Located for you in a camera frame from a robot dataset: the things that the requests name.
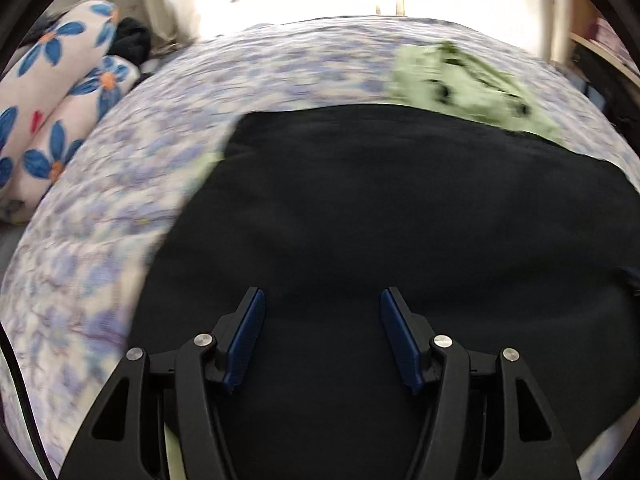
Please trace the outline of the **light wooden shelf unit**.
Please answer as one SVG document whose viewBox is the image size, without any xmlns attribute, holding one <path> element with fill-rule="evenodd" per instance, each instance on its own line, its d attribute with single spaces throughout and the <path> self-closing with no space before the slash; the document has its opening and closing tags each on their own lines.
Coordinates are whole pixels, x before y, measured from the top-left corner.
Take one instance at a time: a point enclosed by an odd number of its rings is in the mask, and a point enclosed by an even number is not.
<svg viewBox="0 0 640 480">
<path fill-rule="evenodd" d="M 639 87 L 638 66 L 591 0 L 570 0 L 570 8 L 570 38 L 577 39 L 580 44 L 593 50 L 635 87 Z"/>
</svg>

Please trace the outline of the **black clothes pile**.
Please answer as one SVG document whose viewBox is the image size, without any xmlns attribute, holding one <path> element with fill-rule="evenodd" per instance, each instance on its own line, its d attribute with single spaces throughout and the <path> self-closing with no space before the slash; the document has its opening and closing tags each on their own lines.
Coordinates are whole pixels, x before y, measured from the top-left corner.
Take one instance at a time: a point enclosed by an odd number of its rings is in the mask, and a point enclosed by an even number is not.
<svg viewBox="0 0 640 480">
<path fill-rule="evenodd" d="M 150 58 L 151 47 L 151 31 L 134 18 L 123 18 L 117 25 L 114 40 L 107 54 L 118 56 L 140 67 Z"/>
</svg>

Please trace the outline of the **purple cat print blanket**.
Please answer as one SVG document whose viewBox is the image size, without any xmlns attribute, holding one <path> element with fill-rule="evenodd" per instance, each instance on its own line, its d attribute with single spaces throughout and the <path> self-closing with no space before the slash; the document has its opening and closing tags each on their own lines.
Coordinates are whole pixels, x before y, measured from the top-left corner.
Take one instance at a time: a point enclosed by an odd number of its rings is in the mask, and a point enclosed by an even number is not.
<svg viewBox="0 0 640 480">
<path fill-rule="evenodd" d="M 349 16 L 260 25 L 194 44 L 125 96 L 44 198 L 1 283 L 1 322 L 60 468 L 122 356 L 156 248 L 251 110 L 380 102 L 403 44 L 450 41 L 533 93 L 570 150 L 639 159 L 555 68 L 458 24 Z"/>
</svg>

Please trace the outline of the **small flower print pillow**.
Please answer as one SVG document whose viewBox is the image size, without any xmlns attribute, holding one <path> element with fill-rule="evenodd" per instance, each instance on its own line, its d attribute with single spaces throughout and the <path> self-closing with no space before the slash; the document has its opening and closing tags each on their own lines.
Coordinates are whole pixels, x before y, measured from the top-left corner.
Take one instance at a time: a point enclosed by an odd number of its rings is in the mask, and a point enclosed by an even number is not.
<svg viewBox="0 0 640 480">
<path fill-rule="evenodd" d="M 96 124 L 132 89 L 140 72 L 134 64 L 107 55 L 64 96 L 18 159 L 1 219 L 27 222 Z"/>
</svg>

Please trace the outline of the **green and black hooded jacket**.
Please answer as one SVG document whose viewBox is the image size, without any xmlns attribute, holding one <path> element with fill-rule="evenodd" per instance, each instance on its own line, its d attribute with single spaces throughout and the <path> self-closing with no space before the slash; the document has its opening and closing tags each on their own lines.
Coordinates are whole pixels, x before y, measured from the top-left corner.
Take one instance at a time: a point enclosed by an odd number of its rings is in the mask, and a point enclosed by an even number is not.
<svg viewBox="0 0 640 480">
<path fill-rule="evenodd" d="M 410 479 L 424 422 L 381 318 L 397 288 L 464 348 L 515 349 L 578 455 L 639 395 L 639 194 L 530 133 L 396 104 L 254 112 L 157 249 L 130 339 L 265 318 L 217 402 L 232 479 Z"/>
</svg>

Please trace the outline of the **large flower print pillow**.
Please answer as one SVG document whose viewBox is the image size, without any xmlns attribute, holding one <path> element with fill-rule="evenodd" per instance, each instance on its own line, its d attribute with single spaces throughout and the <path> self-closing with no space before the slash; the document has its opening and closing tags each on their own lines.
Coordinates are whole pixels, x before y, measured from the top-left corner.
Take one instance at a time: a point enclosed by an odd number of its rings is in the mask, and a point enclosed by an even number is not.
<svg viewBox="0 0 640 480">
<path fill-rule="evenodd" d="M 7 188 L 44 121 L 78 80 L 102 60 L 116 32 L 118 7 L 78 3 L 1 79 L 1 187 Z"/>
</svg>

